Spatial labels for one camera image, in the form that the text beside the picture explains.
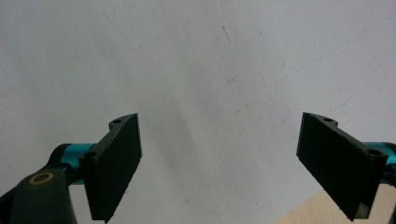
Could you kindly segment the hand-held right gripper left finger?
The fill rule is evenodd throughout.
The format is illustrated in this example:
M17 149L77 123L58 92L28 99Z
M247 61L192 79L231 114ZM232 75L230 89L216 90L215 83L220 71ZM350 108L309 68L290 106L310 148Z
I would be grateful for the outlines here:
M78 157L93 220L115 214L142 158L138 115L114 119L109 131Z

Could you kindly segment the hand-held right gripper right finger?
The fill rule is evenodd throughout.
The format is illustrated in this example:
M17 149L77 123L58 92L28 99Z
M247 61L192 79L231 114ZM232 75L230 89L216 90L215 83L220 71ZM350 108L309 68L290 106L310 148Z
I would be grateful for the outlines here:
M303 113L296 155L351 221L370 216L389 181L387 142L361 142L321 115Z

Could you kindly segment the white table mat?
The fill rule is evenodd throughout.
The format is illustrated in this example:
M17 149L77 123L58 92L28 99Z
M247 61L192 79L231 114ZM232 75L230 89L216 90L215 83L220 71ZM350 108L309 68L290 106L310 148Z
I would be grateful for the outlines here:
M396 141L396 0L0 0L0 195L136 113L112 224L271 224L304 112Z

